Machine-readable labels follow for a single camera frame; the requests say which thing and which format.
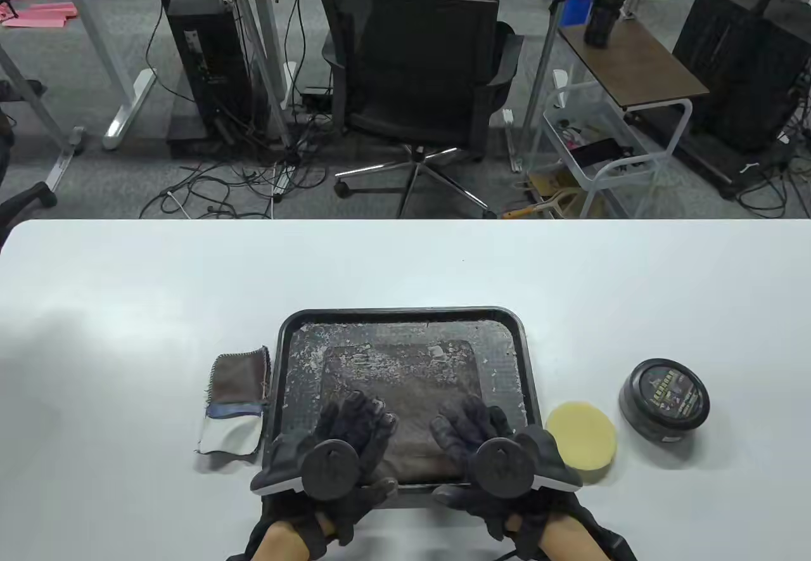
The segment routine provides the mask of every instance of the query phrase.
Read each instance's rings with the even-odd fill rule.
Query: blue container
[[[560,25],[585,25],[590,10],[591,0],[566,0]]]

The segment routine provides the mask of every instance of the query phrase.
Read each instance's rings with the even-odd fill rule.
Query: tray rim
[[[272,367],[272,378],[269,391],[269,400],[267,401],[267,411],[265,414],[265,422],[263,424],[262,442],[264,447],[262,451],[262,466],[265,467],[265,460],[267,459],[267,440],[269,437],[276,436],[276,432],[281,428],[281,408],[283,408],[284,395],[279,395],[278,391],[286,387],[287,378],[287,350],[290,348],[290,339],[293,332],[292,326],[298,321],[304,320],[307,316],[333,316],[339,318],[341,316],[398,316],[402,315],[405,318],[400,318],[401,321],[409,321],[416,316],[429,317],[434,321],[442,320],[469,320],[473,318],[462,318],[465,314],[481,314],[481,312],[490,312],[500,314],[500,321],[504,326],[510,329],[513,335],[513,343],[516,347],[516,362],[518,362],[518,376],[521,380],[521,395],[524,398],[524,410],[527,414],[527,424],[541,425],[541,413],[538,403],[538,391],[535,386],[535,377],[532,373],[532,361],[530,360],[530,350],[527,346],[527,335],[524,331],[524,325],[515,312],[512,310],[499,307],[499,306],[469,306],[469,307],[440,307],[440,308],[350,308],[350,309],[301,309],[289,315],[284,323],[281,324],[279,335],[276,339],[276,352],[275,359]],[[441,318],[446,316],[457,316],[457,318]],[[513,330],[509,324],[504,320],[509,321],[514,327]],[[399,486],[399,491],[402,494],[429,494],[441,483],[432,484],[404,484]]]

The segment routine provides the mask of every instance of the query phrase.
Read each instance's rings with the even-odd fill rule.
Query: small side table
[[[559,33],[591,71],[596,82],[576,83],[551,92],[544,106],[542,132],[551,140],[577,183],[587,192],[580,218],[588,215],[597,192],[626,184],[648,184],[646,196],[634,214],[638,217],[651,198],[661,168],[687,126],[693,112],[690,98],[707,94],[707,88],[636,19],[616,23],[608,48],[587,45],[583,41],[585,25],[566,26],[560,28]],[[602,86],[601,97],[596,102],[584,103],[582,98],[572,98],[573,94],[570,94],[565,99],[565,107],[555,107],[559,94],[582,92],[596,86]],[[671,105],[683,106],[684,113],[669,144],[659,152],[647,152],[625,123],[625,114]],[[631,147],[632,155],[607,164],[581,167],[570,150],[568,138],[571,136],[567,137],[561,130],[562,126],[587,127],[590,122],[603,138],[611,137],[620,146]]]

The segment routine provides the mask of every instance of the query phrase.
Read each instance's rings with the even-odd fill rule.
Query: gloved hand
[[[470,396],[459,407],[440,408],[440,415],[431,421],[431,433],[451,460],[469,474],[470,460],[485,440],[495,436],[510,437],[513,431],[500,408],[485,407],[481,399]],[[544,433],[550,442],[544,445],[544,453],[549,456],[544,459],[564,465],[554,437],[546,431]],[[496,540],[503,540],[505,535],[512,538],[516,556],[521,559],[546,558],[539,549],[539,541],[550,516],[563,514],[581,523],[609,558],[614,561],[636,561],[625,539],[600,527],[593,515],[580,506],[573,493],[542,487],[521,497],[505,500],[471,483],[470,488],[442,485],[434,490],[432,497],[443,506],[484,519],[487,532]],[[506,526],[513,515],[521,517],[521,526],[518,531],[509,532]]]
[[[298,443],[299,450],[306,452],[328,439],[348,442],[360,459],[359,482],[363,482],[383,459],[388,440],[396,428],[397,417],[385,413],[383,401],[354,391],[340,409],[337,403],[330,403],[321,411],[315,430]],[[276,521],[286,521],[293,526],[310,550],[312,561],[321,558],[330,541],[337,539],[341,546],[349,544],[357,521],[396,492],[397,481],[387,478],[368,487],[356,486],[344,497],[329,502],[313,500],[304,492],[282,491],[269,495],[265,499],[262,518],[251,533],[244,558],[253,558],[267,528]]]

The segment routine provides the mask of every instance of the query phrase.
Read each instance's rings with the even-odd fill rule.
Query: label on tin
[[[701,411],[701,392],[678,369],[651,367],[642,374],[640,388],[647,404],[665,417],[686,419]]]

